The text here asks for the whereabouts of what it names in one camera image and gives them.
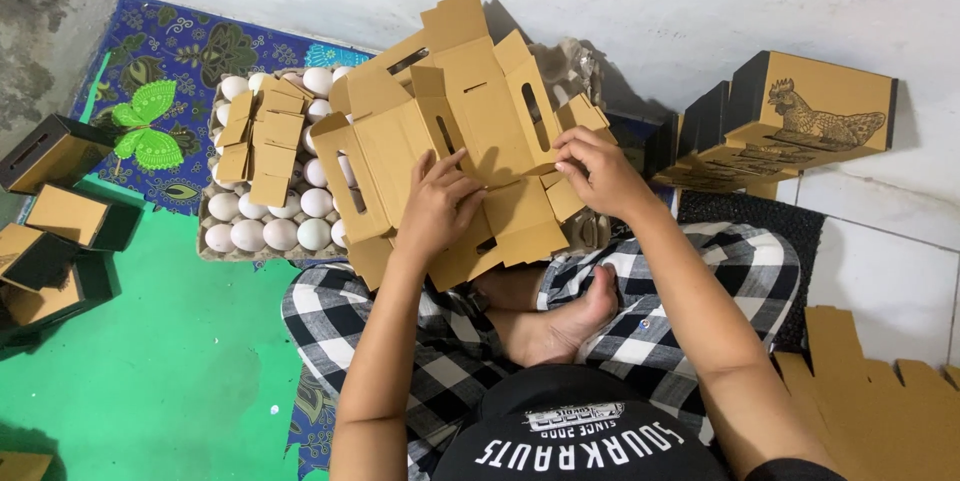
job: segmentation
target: hand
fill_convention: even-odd
[[[559,135],[553,148],[559,149],[557,170],[597,213],[626,220],[656,199],[620,147],[601,140],[593,130],[571,128]]]
[[[460,149],[436,162],[428,150],[413,168],[410,197],[396,234],[396,250],[427,265],[467,230],[487,191],[456,169]]]

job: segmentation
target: egg tray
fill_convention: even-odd
[[[274,72],[273,76],[280,78],[287,73],[295,73],[297,75],[303,75],[305,71],[306,69],[285,69],[285,70],[279,70]],[[221,77],[221,80],[227,79],[228,77],[230,77],[230,75],[225,74],[224,76]],[[220,132],[224,129],[224,126],[220,123],[220,120],[217,119],[217,108],[227,103],[229,102],[224,98],[224,94],[220,89],[220,85],[217,85],[217,92],[213,98],[213,108],[210,111],[210,120],[207,122],[207,125],[206,125],[207,134],[210,137],[210,142],[213,142],[213,139],[217,137],[217,134],[220,134]],[[306,153],[303,150],[299,151],[296,154],[296,161],[301,164],[305,164],[311,158],[313,158],[313,156],[311,156],[310,154]],[[210,170],[210,168],[213,168],[213,166],[218,162],[220,162],[219,155],[214,155],[213,157],[211,157],[207,161],[207,170]],[[310,190],[315,187],[307,184],[306,181],[301,180],[295,183],[294,186],[292,186],[291,188],[295,190],[297,193],[303,194],[307,190]],[[270,248],[270,246],[267,246],[266,248],[258,252],[247,252],[246,250],[241,250],[237,248],[233,252],[222,253],[222,252],[217,252],[213,248],[210,248],[206,244],[207,230],[217,224],[226,223],[210,215],[210,209],[208,208],[208,204],[210,204],[210,198],[218,193],[233,192],[237,194],[237,196],[241,196],[249,191],[250,191],[250,185],[248,183],[240,183],[240,185],[236,189],[231,191],[213,182],[213,179],[211,177],[210,184],[203,189],[199,197],[199,211],[197,214],[199,218],[199,229],[197,232],[197,254],[200,256],[201,259],[207,260],[209,262],[260,262],[264,260],[275,260],[275,259],[329,260],[334,258],[337,258],[337,259],[344,258],[347,256],[347,250],[345,248],[341,248],[340,246],[337,246],[332,242],[326,248],[322,250],[317,250],[317,251],[307,250],[306,248],[303,248],[299,244],[296,247],[294,247],[293,250],[287,250],[285,252],[281,250],[274,250],[273,248]],[[300,226],[305,220],[309,218],[312,218],[312,217],[308,216],[306,213],[300,212],[295,217],[293,217],[292,220],[297,226]],[[246,219],[246,217],[243,217],[241,215],[241,216],[235,217],[229,223],[236,224],[240,220],[244,220],[244,219]],[[276,220],[276,219],[277,218],[272,215],[267,215],[266,217],[263,217],[263,219],[260,221],[266,224],[267,222],[271,220]],[[330,225],[333,225],[333,223],[339,219],[340,219],[340,215],[336,211],[331,212],[329,215],[323,218],[323,220],[325,220]]]

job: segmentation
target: person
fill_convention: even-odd
[[[294,280],[285,322],[339,399],[330,478],[842,479],[765,347],[799,283],[789,244],[680,228],[590,130],[554,148],[583,203],[625,222],[607,248],[433,290],[427,267],[486,191],[455,168],[463,149],[427,152],[375,302],[344,264]]]

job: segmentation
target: checkered pants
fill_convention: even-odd
[[[800,263],[780,236],[749,225],[684,226],[689,241],[769,345],[784,321],[800,279]],[[547,267],[536,306],[552,310],[583,295],[594,266],[613,264],[621,296],[617,316],[577,355],[630,383],[678,417],[704,443],[714,436],[697,392],[693,367],[680,350],[650,268],[625,225],[614,241],[586,256],[560,257]],[[410,479],[427,480],[460,421],[487,389],[521,369],[504,355],[486,304],[468,289],[424,286],[419,302],[413,380],[407,400]],[[334,400],[347,376],[373,296],[345,264],[306,269],[283,297],[282,313],[297,351]]]

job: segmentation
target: green butterfly pattern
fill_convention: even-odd
[[[173,136],[153,130],[151,123],[170,109],[177,95],[177,82],[156,81],[140,87],[129,103],[113,108],[113,122],[133,129],[121,136],[113,152],[117,158],[136,155],[144,169],[169,169],[184,163],[184,154]]]

